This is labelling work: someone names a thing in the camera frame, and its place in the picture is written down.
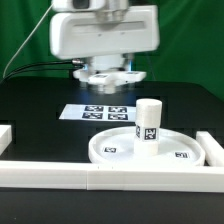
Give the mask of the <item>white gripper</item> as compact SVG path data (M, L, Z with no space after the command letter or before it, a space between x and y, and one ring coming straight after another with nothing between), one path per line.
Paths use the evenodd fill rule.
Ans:
M50 50L59 59L154 51L159 41L155 5L132 6L119 22L94 12L57 13L50 22Z

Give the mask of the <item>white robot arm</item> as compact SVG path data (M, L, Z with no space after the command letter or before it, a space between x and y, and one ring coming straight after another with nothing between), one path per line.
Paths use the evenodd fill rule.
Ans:
M159 46L158 7L129 0L52 0L50 50L60 59L83 59L74 73L83 83L114 88L146 77L133 72L137 52Z

